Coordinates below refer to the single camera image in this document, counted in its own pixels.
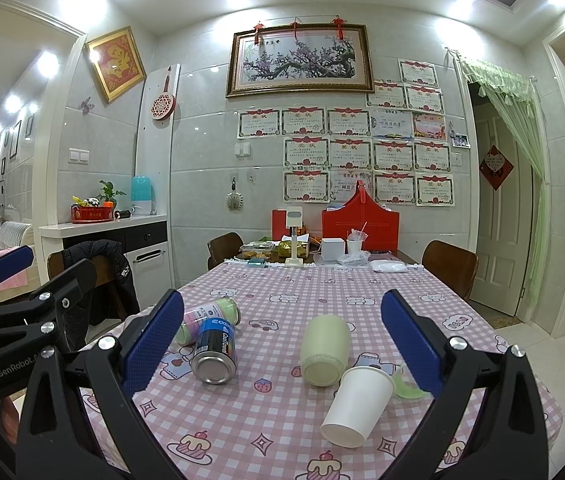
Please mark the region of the brown chair far left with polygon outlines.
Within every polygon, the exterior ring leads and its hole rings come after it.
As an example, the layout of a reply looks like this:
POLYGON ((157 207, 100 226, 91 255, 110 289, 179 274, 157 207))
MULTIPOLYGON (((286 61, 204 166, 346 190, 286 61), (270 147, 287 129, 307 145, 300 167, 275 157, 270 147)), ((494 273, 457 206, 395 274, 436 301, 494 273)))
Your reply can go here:
POLYGON ((235 232, 229 232, 213 238, 208 243, 208 269, 212 270, 226 259, 232 259, 240 254, 243 240, 235 232))

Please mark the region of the white black sideboard cabinet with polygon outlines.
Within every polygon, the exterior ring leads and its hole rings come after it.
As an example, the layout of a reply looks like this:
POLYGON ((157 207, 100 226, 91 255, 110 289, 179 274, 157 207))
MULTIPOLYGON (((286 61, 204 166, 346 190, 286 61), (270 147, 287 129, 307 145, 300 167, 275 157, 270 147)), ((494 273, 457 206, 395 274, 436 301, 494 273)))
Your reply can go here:
POLYGON ((86 240, 114 240, 130 263, 140 308, 153 306, 173 287, 168 217, 132 216, 99 223, 62 223, 40 228, 43 262, 54 252, 86 240))

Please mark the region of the brown chair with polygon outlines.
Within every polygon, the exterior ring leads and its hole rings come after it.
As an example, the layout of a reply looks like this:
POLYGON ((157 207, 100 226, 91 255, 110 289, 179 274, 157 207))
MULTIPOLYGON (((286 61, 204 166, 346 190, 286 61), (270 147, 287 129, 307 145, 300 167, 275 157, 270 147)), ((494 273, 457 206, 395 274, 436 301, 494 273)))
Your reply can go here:
POLYGON ((423 253, 421 264, 461 299, 469 299, 479 266, 476 254, 432 240, 423 253))
POLYGON ((229 232, 213 238, 208 243, 208 269, 212 270, 226 259, 232 259, 240 254, 243 240, 235 232, 229 232))

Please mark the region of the white plastic bag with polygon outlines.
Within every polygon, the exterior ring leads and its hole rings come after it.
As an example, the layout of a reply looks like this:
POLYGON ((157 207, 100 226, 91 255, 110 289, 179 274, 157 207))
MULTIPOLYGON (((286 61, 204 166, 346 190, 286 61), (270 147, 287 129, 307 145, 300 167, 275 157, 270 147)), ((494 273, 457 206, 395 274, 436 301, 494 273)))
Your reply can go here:
POLYGON ((401 260, 371 260, 369 265, 375 273, 404 273, 409 270, 401 260))

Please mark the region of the plum blossom framed painting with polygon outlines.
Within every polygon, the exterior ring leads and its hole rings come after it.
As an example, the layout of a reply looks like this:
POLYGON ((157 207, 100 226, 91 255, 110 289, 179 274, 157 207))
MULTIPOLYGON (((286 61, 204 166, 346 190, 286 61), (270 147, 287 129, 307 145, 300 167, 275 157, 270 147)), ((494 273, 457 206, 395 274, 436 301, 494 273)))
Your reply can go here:
POLYGON ((281 92, 374 90, 367 29, 333 23, 265 27, 236 32, 226 96, 281 92))

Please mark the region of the white paper cup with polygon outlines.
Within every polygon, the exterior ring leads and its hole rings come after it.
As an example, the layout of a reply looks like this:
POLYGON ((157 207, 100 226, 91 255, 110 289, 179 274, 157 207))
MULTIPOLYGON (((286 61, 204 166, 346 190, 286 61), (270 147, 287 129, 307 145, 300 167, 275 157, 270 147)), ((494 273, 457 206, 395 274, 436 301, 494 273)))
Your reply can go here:
POLYGON ((353 366, 321 426, 321 435, 340 448, 360 448, 375 428, 394 393, 394 381, 380 368, 353 366))

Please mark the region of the double wall switch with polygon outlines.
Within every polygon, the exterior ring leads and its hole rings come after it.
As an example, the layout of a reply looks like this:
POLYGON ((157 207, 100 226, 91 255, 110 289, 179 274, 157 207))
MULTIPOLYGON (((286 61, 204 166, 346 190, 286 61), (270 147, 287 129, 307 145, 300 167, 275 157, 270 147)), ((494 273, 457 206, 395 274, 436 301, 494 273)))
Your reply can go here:
POLYGON ((78 148, 69 149, 69 164, 88 165, 90 161, 90 151, 79 150, 78 148))

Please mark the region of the blue black metal can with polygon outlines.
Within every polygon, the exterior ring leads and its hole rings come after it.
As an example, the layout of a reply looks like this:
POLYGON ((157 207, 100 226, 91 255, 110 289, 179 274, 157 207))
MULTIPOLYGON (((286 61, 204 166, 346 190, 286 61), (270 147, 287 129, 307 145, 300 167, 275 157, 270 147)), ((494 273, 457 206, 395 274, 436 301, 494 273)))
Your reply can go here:
POLYGON ((237 372, 235 327, 225 318, 203 321, 194 345, 191 368, 208 385, 223 385, 237 372))

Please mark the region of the gold red framed picture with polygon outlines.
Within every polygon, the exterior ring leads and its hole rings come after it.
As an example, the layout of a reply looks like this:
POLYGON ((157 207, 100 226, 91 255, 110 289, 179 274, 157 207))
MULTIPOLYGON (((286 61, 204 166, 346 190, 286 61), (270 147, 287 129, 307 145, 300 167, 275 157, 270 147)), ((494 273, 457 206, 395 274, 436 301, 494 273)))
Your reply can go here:
POLYGON ((107 104, 146 79, 145 67, 130 26, 89 40, 84 49, 97 88, 107 104))

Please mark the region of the pink green layered jar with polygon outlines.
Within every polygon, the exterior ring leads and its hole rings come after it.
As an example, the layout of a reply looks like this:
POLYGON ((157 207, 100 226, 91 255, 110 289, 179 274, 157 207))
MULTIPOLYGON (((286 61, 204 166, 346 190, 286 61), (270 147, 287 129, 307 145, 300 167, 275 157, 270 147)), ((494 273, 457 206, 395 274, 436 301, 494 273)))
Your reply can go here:
POLYGON ((238 304, 232 298, 220 298, 199 306, 188 307, 184 311, 183 323, 175 335, 176 344, 183 347, 194 344, 203 323, 209 318, 223 318, 237 325, 240 323, 241 313, 238 304))

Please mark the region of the food trays on table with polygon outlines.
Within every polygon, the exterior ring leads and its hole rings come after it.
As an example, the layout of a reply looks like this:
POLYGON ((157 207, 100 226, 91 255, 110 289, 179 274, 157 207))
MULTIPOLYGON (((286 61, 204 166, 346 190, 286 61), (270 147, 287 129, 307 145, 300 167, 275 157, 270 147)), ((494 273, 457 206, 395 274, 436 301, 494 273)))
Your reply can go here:
MULTIPOLYGON (((242 245, 238 252, 238 259, 250 260, 253 258, 264 259, 268 263, 285 263, 291 257, 292 237, 284 236, 282 240, 257 240, 242 245)), ((302 235, 297 239, 297 257, 305 263, 313 261, 313 255, 319 251, 319 240, 311 235, 302 235)))

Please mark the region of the teal white humidifier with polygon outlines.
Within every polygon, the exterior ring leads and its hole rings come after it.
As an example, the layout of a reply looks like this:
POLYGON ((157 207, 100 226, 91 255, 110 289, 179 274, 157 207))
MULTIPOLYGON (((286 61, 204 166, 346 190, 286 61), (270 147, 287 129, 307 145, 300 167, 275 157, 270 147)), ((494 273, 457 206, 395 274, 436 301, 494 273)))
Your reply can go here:
POLYGON ((153 216, 156 213, 153 184, 149 177, 135 176, 130 182, 133 216, 153 216))

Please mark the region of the red round wall ornament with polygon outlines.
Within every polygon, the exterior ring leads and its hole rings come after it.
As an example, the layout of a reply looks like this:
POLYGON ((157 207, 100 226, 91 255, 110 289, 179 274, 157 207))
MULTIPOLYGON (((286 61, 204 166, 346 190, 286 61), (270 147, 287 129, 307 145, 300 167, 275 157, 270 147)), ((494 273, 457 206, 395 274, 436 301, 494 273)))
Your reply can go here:
POLYGON ((160 122, 160 120, 168 118, 168 116, 173 113, 174 108, 175 96, 173 90, 173 70, 172 67, 169 67, 165 73, 162 91, 159 96, 153 100, 151 105, 151 118, 160 122))

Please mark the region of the green potted plant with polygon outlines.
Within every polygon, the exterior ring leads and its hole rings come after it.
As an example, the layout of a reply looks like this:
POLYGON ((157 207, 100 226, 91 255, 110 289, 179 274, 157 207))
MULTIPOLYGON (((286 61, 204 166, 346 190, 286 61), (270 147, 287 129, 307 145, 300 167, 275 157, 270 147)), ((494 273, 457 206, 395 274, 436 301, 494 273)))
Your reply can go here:
POLYGON ((98 200, 104 207, 111 207, 113 209, 118 205, 118 198, 125 196, 126 193, 118 190, 111 181, 100 180, 101 188, 97 195, 98 200))

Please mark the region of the cream yellow plastic cup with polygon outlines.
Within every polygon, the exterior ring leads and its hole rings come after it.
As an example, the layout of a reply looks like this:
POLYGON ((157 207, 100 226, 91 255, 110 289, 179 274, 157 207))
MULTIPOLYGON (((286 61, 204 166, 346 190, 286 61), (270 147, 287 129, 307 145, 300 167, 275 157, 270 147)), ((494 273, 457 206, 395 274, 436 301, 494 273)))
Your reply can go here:
POLYGON ((345 320, 334 314, 312 318, 305 327, 300 350, 304 380, 319 388, 337 384, 348 367, 350 347, 350 329, 345 320))

